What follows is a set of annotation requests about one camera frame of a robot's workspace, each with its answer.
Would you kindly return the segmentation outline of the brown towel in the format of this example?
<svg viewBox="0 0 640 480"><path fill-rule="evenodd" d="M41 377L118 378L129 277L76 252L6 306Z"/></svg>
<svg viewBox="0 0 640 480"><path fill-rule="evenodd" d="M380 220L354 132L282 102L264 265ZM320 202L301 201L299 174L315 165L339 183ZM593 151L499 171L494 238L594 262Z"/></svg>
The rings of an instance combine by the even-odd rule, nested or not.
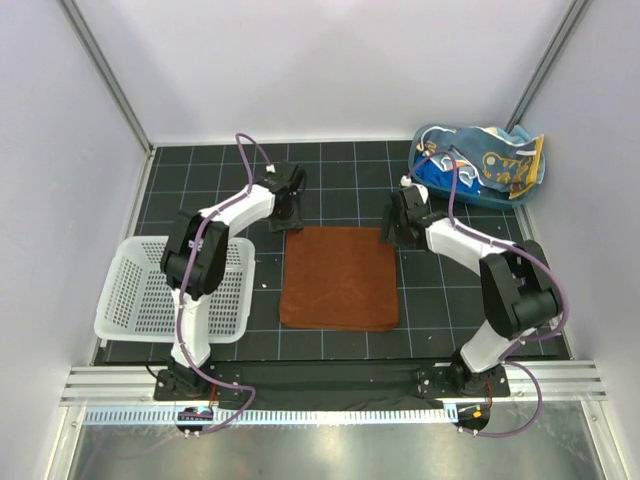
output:
<svg viewBox="0 0 640 480"><path fill-rule="evenodd" d="M286 236L283 326L388 332L399 323L396 257L378 228L306 227Z"/></svg>

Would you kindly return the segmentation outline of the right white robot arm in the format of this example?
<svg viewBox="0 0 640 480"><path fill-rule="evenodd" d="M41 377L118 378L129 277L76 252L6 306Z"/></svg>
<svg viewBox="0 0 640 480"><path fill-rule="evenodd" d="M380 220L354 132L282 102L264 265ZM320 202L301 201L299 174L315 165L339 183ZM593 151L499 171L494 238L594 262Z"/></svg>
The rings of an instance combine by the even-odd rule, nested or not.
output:
<svg viewBox="0 0 640 480"><path fill-rule="evenodd" d="M535 331L554 319L566 320L566 292L538 243L501 240L466 226L450 212L432 212L422 185L411 183L391 193L380 240L444 256L478 276L483 323L453 354L445 374L458 395L475 395L521 343L546 337Z"/></svg>

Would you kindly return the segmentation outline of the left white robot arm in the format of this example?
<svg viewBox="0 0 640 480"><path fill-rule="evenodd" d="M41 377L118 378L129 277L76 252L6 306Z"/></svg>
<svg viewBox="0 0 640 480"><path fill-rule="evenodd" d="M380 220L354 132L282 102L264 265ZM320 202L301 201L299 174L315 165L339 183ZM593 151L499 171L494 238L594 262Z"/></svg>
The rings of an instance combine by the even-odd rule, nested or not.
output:
<svg viewBox="0 0 640 480"><path fill-rule="evenodd" d="M208 395L212 377L200 367L211 355L208 306L222 283L230 240L255 222L268 220L273 232L300 231L300 199L306 189L303 167L269 164L227 200L197 212L178 213L160 261L175 311L174 343L157 384L190 400Z"/></svg>

